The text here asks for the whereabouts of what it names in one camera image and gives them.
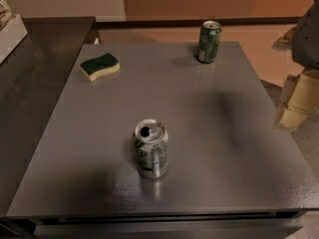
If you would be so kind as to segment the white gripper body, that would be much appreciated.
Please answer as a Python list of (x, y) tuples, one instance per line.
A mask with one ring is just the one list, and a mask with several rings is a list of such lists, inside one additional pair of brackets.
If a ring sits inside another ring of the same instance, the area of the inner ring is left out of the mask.
[(292, 39), (292, 58), (303, 67), (319, 70), (319, 0), (297, 23)]

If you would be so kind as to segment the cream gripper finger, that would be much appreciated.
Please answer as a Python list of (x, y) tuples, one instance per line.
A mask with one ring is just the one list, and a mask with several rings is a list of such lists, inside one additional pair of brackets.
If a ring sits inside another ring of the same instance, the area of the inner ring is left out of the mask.
[(295, 27), (289, 29), (283, 36), (281, 36), (277, 40), (277, 42), (280, 43), (280, 44), (291, 45), (293, 37), (294, 37), (295, 30), (296, 30)]
[(319, 106), (319, 71), (289, 75), (284, 83), (275, 123), (296, 129)]

